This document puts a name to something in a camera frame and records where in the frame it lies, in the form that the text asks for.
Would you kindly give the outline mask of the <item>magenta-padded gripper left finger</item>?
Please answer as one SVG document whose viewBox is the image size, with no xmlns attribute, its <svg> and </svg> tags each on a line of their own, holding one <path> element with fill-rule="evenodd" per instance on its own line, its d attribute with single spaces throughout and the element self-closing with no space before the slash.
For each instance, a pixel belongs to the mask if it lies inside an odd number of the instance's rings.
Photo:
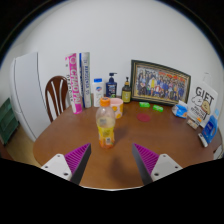
<svg viewBox="0 0 224 224">
<path fill-rule="evenodd" d="M 79 185 L 91 155 L 91 144 L 87 143 L 69 153 L 56 154 L 42 169 Z"/>
</svg>

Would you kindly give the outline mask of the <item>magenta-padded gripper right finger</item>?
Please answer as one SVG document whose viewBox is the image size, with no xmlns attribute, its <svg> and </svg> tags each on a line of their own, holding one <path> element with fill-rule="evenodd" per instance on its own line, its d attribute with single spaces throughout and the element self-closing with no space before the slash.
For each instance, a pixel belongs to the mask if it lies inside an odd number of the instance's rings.
<svg viewBox="0 0 224 224">
<path fill-rule="evenodd" d="M 144 185 L 182 169 L 169 155 L 156 154 L 136 143 L 132 145 L 132 154 Z"/>
</svg>

